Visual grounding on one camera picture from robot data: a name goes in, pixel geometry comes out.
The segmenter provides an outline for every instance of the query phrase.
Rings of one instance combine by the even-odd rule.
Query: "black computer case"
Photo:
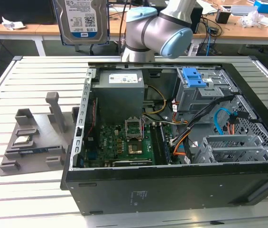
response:
[[[113,65],[110,63],[109,69],[113,69]],[[249,101],[268,131],[268,109],[234,66],[215,63],[213,66],[221,66],[227,72],[240,90],[237,94]],[[64,189],[65,184],[81,214],[86,216],[247,206],[268,196],[268,163],[230,162],[138,169],[108,167],[84,171],[68,171],[66,168],[62,179]]]

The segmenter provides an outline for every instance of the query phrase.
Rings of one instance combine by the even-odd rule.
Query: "hard drive label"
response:
[[[68,25],[73,36],[91,38],[98,31],[96,11],[92,0],[65,0]]]

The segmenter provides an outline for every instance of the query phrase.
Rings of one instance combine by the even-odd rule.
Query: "power supply label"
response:
[[[109,83],[138,83],[138,77],[137,74],[110,74]]]
[[[91,38],[98,31],[96,11],[92,0],[65,0],[68,25],[73,36]]]

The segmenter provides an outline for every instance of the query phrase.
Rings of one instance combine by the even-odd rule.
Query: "plastic bag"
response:
[[[259,14],[257,11],[252,11],[250,12],[247,16],[242,16],[239,19],[239,23],[244,27],[253,27],[257,26],[260,27],[259,22],[261,21],[262,18],[265,16]]]

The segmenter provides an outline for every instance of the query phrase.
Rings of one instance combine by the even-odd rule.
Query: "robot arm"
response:
[[[152,62],[154,52],[170,59],[183,54],[193,38],[190,16],[195,2],[170,0],[158,16],[152,7],[129,10],[122,61]]]

